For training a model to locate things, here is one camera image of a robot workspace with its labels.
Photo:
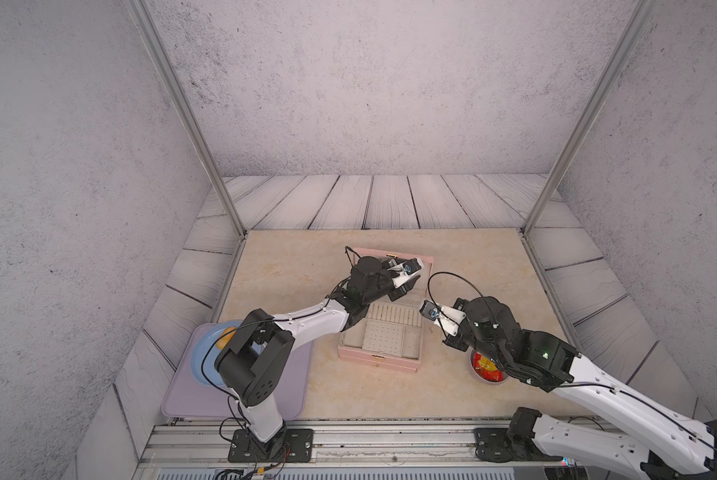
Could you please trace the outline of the pink jewelry box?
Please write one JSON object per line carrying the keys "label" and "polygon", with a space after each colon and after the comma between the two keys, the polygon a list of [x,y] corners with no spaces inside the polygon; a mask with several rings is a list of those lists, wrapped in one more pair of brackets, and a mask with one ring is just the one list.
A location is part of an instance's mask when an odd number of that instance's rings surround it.
{"label": "pink jewelry box", "polygon": [[406,373],[419,371],[424,343],[420,309],[435,263],[432,256],[419,257],[423,262],[421,279],[396,301],[385,297],[374,302],[362,321],[340,334],[338,358]]}

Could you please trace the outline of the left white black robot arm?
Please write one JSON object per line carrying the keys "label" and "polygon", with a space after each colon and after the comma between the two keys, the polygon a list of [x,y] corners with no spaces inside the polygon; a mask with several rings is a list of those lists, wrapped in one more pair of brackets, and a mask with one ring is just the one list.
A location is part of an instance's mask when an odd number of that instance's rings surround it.
{"label": "left white black robot arm", "polygon": [[350,275],[319,304],[282,315],[256,309],[220,336],[226,344],[214,358],[214,371],[220,376],[216,388],[236,402],[242,427],[258,445],[278,442],[286,430],[274,390],[290,354],[322,336],[353,328],[374,302],[407,295],[425,268],[420,258],[361,256]]}

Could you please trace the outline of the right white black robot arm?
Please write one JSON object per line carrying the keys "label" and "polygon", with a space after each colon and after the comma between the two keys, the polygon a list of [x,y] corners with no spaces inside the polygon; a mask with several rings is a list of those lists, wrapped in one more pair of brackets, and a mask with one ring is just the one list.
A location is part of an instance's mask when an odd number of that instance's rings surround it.
{"label": "right white black robot arm", "polygon": [[426,301],[421,313],[443,330],[446,345],[478,353],[506,376],[582,405],[618,429],[564,424],[520,408],[504,437],[512,458],[570,458],[636,479],[717,479],[717,420],[700,422],[662,406],[566,341],[522,328],[494,297],[452,307]]}

